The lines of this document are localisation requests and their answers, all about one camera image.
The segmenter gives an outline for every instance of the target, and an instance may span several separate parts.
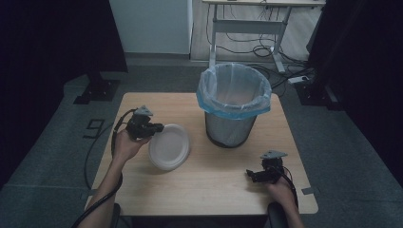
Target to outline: black curtain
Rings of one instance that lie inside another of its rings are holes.
[[[0,2],[1,186],[46,127],[65,82],[127,72],[107,0]]]
[[[328,0],[308,61],[317,70],[310,92],[332,89],[401,185],[402,10],[401,1]]]

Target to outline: gray carpet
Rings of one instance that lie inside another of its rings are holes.
[[[195,92],[205,66],[131,66],[104,73],[121,80],[112,102],[73,104],[86,77],[65,86],[65,98],[36,145],[0,193],[0,227],[69,227],[86,204],[84,165],[94,136],[91,120],[114,121],[127,92]],[[272,84],[278,81],[273,75]],[[403,190],[365,137],[343,111],[303,106],[291,85],[274,90],[291,127],[319,211],[303,215],[306,227],[401,227]],[[92,184],[109,128],[88,157]],[[126,227],[121,220],[119,227]]]

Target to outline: desk leg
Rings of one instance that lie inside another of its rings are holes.
[[[211,29],[210,59],[208,62],[209,67],[212,67],[216,64],[216,22],[217,22],[217,5],[214,5],[214,17]]]
[[[276,67],[278,68],[278,73],[285,73],[284,66],[282,65],[281,56],[278,54],[279,48],[281,46],[282,38],[284,37],[285,29],[287,29],[288,19],[290,18],[291,7],[287,7],[287,13],[285,14],[284,19],[282,20],[281,30],[278,35],[278,39],[276,40],[275,46],[271,47],[273,59],[275,61]]]

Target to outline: desk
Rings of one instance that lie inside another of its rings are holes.
[[[271,198],[262,184],[252,183],[245,170],[261,171],[259,157],[269,149],[288,153],[283,161],[293,174],[300,213],[317,211],[314,195],[301,192],[310,183],[277,95],[272,95],[272,110],[257,117],[245,144],[233,149],[217,147],[207,139],[204,112],[195,93],[127,93],[115,124],[127,110],[141,105],[154,113],[152,123],[183,126],[191,151],[180,167],[166,172],[151,163],[148,146],[143,146],[127,162],[116,195],[124,216],[265,215]],[[110,137],[94,188],[111,162],[109,148]]]
[[[212,39],[210,47],[209,66],[216,63],[216,33],[256,33],[256,34],[276,34],[278,39],[271,52],[279,73],[285,73],[284,66],[278,51],[287,28],[288,19],[292,7],[320,7],[325,5],[325,0],[203,0],[203,3],[214,5],[214,16],[212,26]],[[219,20],[217,18],[218,5],[243,5],[243,6],[271,6],[285,7],[286,14],[282,21],[244,21],[244,20]]]

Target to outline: paper plate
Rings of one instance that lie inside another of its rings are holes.
[[[187,158],[190,149],[189,137],[183,127],[167,124],[163,132],[152,137],[148,155],[151,162],[162,170],[173,170]]]

